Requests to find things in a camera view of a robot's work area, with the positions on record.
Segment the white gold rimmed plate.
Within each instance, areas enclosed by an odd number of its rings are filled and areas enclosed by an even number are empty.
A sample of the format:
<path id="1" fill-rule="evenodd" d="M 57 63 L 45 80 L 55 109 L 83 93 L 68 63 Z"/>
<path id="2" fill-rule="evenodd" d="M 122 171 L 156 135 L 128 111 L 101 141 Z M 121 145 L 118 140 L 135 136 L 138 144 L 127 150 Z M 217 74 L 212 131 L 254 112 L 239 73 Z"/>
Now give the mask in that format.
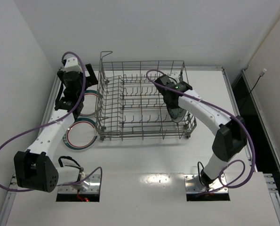
<path id="1" fill-rule="evenodd" d="M 173 119 L 172 121 L 175 122 L 175 123 L 179 123 L 180 121 L 183 120 L 183 118 L 185 117 L 186 115 L 186 110 L 183 109 L 183 108 L 180 108 L 180 114 L 179 114 L 179 117 L 177 119 Z"/>

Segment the blue floral green plate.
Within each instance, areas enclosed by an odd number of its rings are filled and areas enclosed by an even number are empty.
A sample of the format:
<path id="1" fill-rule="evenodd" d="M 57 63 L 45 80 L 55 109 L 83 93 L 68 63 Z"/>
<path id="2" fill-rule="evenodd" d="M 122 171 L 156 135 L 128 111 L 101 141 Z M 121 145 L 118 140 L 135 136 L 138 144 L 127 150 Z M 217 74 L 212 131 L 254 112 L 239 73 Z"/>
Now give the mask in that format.
<path id="1" fill-rule="evenodd" d="M 171 119 L 177 119 L 179 117 L 180 108 L 172 109 L 172 108 L 168 107 L 167 110 L 168 110 L 168 114 L 170 115 Z"/>

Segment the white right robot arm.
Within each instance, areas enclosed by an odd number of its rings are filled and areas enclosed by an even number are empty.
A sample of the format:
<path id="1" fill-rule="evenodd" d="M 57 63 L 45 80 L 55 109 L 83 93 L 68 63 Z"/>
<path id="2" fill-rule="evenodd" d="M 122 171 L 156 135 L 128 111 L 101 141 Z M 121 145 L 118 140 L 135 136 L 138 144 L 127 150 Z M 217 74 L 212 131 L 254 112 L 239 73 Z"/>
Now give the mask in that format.
<path id="1" fill-rule="evenodd" d="M 154 82 L 163 95 L 172 119 L 176 118 L 174 114 L 179 110 L 186 110 L 203 122 L 215 136 L 213 154 L 199 176 L 199 184 L 209 187 L 220 171 L 246 146 L 246 134 L 228 115 L 203 103 L 199 94 L 186 82 L 174 83 L 167 75 L 160 76 Z"/>

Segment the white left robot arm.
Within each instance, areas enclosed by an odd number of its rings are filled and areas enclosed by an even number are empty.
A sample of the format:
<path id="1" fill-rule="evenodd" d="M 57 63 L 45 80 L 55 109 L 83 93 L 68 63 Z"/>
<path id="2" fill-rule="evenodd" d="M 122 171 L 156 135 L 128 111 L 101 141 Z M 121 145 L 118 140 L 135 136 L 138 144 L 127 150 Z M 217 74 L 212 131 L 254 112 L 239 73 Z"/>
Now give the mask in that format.
<path id="1" fill-rule="evenodd" d="M 59 143 L 82 111 L 84 97 L 80 97 L 80 94 L 98 84 L 91 64 L 85 65 L 89 76 L 84 78 L 81 67 L 70 66 L 71 62 L 71 59 L 67 60 L 64 70 L 57 72 L 62 83 L 50 125 L 24 152 L 19 151 L 14 156 L 16 180 L 20 188 L 50 193 L 56 186 L 78 186 L 84 178 L 83 168 L 78 164 L 60 163 L 56 167 L 53 163 Z"/>

